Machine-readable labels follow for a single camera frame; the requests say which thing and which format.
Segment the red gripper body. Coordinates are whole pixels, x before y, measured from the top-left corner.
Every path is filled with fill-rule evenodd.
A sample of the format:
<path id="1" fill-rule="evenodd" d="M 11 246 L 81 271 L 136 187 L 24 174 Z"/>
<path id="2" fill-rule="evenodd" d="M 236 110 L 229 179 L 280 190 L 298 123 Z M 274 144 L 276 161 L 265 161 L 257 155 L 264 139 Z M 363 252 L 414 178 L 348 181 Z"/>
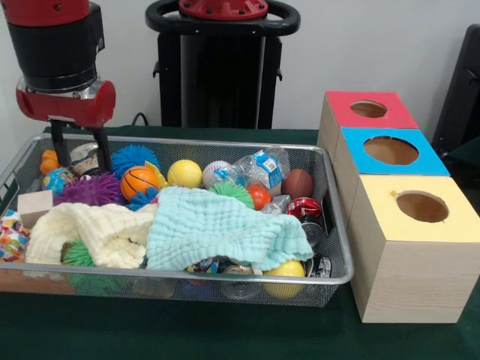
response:
<path id="1" fill-rule="evenodd" d="M 38 92 L 24 79 L 16 86 L 16 102 L 30 119 L 49 122 L 71 122 L 83 128 L 102 128 L 113 118 L 116 89 L 109 80 L 95 80 L 83 90 L 59 94 Z"/>

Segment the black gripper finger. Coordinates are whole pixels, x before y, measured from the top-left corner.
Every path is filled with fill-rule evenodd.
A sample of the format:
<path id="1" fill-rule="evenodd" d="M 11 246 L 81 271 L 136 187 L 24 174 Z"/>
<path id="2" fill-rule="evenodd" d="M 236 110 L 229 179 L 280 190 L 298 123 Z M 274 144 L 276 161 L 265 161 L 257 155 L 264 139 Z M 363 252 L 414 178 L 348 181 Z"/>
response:
<path id="1" fill-rule="evenodd" d="M 103 172 L 112 172 L 112 161 L 106 131 L 101 128 L 92 128 L 91 134 L 97 143 L 97 162 L 99 169 Z"/>
<path id="2" fill-rule="evenodd" d="M 71 156 L 64 139 L 63 130 L 65 128 L 71 128 L 72 124 L 68 121 L 62 121 L 62 120 L 50 120 L 49 122 L 51 125 L 52 143 L 54 145 L 58 162 L 62 167 L 70 168 Z"/>

